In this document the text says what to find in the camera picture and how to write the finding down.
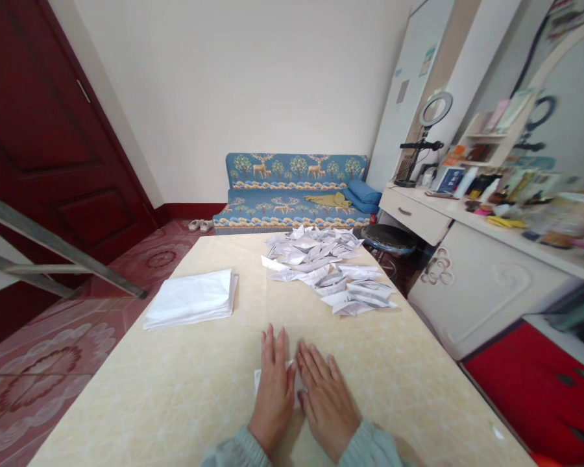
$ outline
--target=drawer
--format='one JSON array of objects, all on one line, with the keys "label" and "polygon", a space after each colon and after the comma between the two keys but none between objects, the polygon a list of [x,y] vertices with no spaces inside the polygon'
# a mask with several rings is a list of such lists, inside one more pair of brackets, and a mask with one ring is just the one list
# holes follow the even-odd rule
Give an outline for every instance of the drawer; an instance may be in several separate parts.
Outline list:
[{"label": "drawer", "polygon": [[504,340],[465,368],[532,451],[563,465],[584,464],[584,416]]},{"label": "drawer", "polygon": [[429,242],[439,243],[448,231],[451,218],[401,195],[391,188],[383,192],[379,207]]},{"label": "drawer", "polygon": [[502,341],[584,416],[584,365],[528,323]]}]

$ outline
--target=slipper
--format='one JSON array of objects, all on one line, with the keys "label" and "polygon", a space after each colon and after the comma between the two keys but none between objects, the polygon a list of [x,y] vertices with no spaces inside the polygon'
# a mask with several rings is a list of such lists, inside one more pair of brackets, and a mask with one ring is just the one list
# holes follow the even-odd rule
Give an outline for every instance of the slipper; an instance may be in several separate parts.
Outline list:
[{"label": "slipper", "polygon": [[203,224],[203,220],[202,219],[195,219],[190,224],[188,224],[188,230],[191,231],[191,232],[194,232],[199,227],[201,227],[201,224]]},{"label": "slipper", "polygon": [[205,233],[209,232],[212,227],[214,227],[214,222],[203,221],[203,224],[201,224],[201,232],[203,232],[205,234]]}]

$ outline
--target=blue sofa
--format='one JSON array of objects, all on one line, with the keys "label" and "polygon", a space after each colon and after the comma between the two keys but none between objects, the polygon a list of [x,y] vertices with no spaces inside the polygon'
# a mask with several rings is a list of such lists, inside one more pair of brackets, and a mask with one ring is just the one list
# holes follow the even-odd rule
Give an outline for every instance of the blue sofa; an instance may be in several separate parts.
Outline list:
[{"label": "blue sofa", "polygon": [[227,206],[214,216],[217,235],[286,232],[291,227],[353,228],[369,214],[321,206],[306,195],[333,195],[354,178],[365,179],[366,156],[313,154],[227,154]]}]

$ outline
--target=metal ladder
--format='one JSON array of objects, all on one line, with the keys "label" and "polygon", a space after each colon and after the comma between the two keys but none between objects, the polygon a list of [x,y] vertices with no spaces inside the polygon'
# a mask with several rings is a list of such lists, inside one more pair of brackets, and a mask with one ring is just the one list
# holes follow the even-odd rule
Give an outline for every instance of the metal ladder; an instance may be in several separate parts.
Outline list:
[{"label": "metal ladder", "polygon": [[77,292],[44,274],[94,274],[136,298],[147,296],[146,290],[134,285],[2,201],[0,201],[0,223],[72,262],[72,264],[64,265],[20,265],[0,256],[0,271],[9,276],[70,300],[76,298]]}]

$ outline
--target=stool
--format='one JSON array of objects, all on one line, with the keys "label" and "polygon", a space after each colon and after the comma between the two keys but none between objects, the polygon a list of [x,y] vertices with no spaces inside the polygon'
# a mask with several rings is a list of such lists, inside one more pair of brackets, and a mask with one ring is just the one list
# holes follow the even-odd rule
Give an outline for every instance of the stool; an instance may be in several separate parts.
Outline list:
[{"label": "stool", "polygon": [[390,280],[396,279],[398,271],[396,264],[389,256],[396,258],[407,257],[415,251],[417,244],[415,238],[402,229],[386,224],[374,224],[365,227],[361,231],[361,238],[365,239],[366,245],[371,247],[371,254],[384,269],[393,269],[388,275]]}]

